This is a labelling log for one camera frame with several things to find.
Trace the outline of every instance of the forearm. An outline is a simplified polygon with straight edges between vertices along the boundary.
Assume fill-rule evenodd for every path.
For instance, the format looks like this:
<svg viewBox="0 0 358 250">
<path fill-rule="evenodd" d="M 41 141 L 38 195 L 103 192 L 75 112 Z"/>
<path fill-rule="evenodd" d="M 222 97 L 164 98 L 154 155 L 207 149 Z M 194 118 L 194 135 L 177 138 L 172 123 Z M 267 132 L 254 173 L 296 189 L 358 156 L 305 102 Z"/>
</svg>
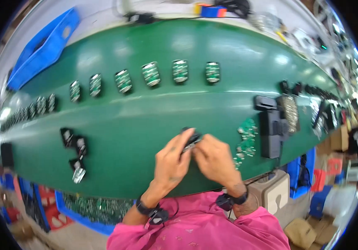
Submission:
<svg viewBox="0 0 358 250">
<path fill-rule="evenodd" d="M 226 187 L 227 192 L 232 197 L 240 197 L 246 192 L 246 186 L 243 183 L 242 179 L 240 178 L 235 182 L 236 184 L 230 184 Z M 233 212 L 237 218 L 242 215 L 250 214 L 256 211 L 258 208 L 258 202 L 254 195 L 249 195 L 247 200 L 241 204 L 235 204 L 233 206 Z"/>
<path fill-rule="evenodd" d="M 155 208 L 159 201 L 165 197 L 160 189 L 150 184 L 150 187 L 143 193 L 140 200 L 148 208 Z M 123 217 L 122 223 L 126 225 L 145 225 L 149 217 L 141 214 L 136 205 L 133 205 Z"/>
</svg>

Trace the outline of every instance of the finger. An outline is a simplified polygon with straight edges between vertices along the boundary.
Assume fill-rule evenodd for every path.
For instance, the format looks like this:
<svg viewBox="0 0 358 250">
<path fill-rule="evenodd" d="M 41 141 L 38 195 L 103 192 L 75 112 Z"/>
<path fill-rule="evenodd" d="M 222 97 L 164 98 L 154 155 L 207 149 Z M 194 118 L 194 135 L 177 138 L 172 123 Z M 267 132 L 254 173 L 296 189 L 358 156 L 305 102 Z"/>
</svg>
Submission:
<svg viewBox="0 0 358 250">
<path fill-rule="evenodd" d="M 166 155 L 169 150 L 175 145 L 177 139 L 179 138 L 179 134 L 177 136 L 175 136 L 174 138 L 172 138 L 163 149 L 161 149 L 161 151 L 159 152 L 161 155 Z"/>
<path fill-rule="evenodd" d="M 197 165 L 199 167 L 205 167 L 207 165 L 207 158 L 205 154 L 197 147 L 192 149 L 194 158 L 196 159 Z"/>
<path fill-rule="evenodd" d="M 218 147 L 218 144 L 221 143 L 220 140 L 218 140 L 217 138 L 215 138 L 213 135 L 211 134 L 205 134 L 203 136 L 203 140 L 205 140 L 206 142 L 208 142 L 208 144 L 210 144 L 213 147 Z"/>
<path fill-rule="evenodd" d="M 203 139 L 201 141 L 196 143 L 195 148 L 201 150 L 206 156 L 209 156 L 209 155 L 211 155 L 212 149 L 214 148 L 214 146 L 212 146 L 212 143 L 205 140 L 203 137 Z"/>
<path fill-rule="evenodd" d="M 179 156 L 182 153 L 183 149 L 185 148 L 187 141 L 193 135 L 194 130 L 195 130 L 194 128 L 189 128 L 188 130 L 181 133 L 179 135 L 179 138 L 176 140 L 175 144 L 173 145 L 173 147 L 170 149 L 170 151 L 174 155 L 177 155 L 178 159 L 179 159 Z"/>
<path fill-rule="evenodd" d="M 179 167 L 183 170 L 183 174 L 187 173 L 187 170 L 189 169 L 190 159 L 192 157 L 192 154 L 190 150 L 187 150 L 184 152 L 180 157 Z"/>
</svg>

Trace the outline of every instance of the black wrist strap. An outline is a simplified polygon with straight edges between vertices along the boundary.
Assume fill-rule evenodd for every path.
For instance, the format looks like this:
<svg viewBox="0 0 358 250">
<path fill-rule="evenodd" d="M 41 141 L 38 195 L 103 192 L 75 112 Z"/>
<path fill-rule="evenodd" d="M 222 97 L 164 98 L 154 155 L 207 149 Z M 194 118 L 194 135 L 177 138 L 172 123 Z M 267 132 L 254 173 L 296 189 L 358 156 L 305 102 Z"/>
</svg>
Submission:
<svg viewBox="0 0 358 250">
<path fill-rule="evenodd" d="M 137 211 L 143 215 L 147 215 L 150 220 L 150 225 L 160 225 L 169 219 L 168 211 L 163 210 L 157 204 L 154 208 L 148 208 L 141 202 L 141 196 L 136 200 Z"/>
<path fill-rule="evenodd" d="M 215 203 L 217 204 L 218 207 L 224 209 L 225 211 L 230 211 L 234 204 L 242 205 L 243 203 L 246 202 L 247 198 L 248 198 L 248 192 L 246 187 L 246 192 L 242 196 L 233 197 L 228 194 L 222 194 L 218 196 Z"/>
</svg>

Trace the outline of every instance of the hand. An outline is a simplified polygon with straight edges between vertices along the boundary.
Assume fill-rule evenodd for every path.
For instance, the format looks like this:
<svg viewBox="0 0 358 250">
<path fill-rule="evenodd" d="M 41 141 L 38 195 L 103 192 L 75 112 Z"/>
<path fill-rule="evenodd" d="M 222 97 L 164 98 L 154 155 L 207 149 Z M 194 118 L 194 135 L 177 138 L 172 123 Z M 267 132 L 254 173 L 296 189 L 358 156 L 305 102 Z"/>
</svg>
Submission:
<svg viewBox="0 0 358 250">
<path fill-rule="evenodd" d="M 210 180 L 228 189 L 242 182 L 240 172 L 236 170 L 228 144 L 210 134 L 193 148 L 193 154 L 200 171 Z"/>
<path fill-rule="evenodd" d="M 190 128 L 175 136 L 155 155 L 154 179 L 141 198 L 147 207 L 155 207 L 159 200 L 174 189 L 186 175 L 191 152 L 187 150 L 182 155 L 181 153 L 193 133 L 194 128 Z"/>
</svg>

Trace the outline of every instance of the left hand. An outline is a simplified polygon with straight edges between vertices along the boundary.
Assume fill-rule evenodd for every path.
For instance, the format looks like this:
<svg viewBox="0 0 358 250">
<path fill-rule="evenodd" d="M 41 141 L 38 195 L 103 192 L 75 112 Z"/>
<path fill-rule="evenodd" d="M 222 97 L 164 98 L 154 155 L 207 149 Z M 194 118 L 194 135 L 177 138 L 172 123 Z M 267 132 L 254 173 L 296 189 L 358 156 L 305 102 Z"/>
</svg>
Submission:
<svg viewBox="0 0 358 250">
<path fill-rule="evenodd" d="M 155 155 L 154 179 L 142 195 L 141 201 L 149 208 L 155 207 L 185 177 L 191 158 L 191 150 L 182 155 L 186 142 L 193 135 L 194 128 L 175 136 Z"/>
</svg>

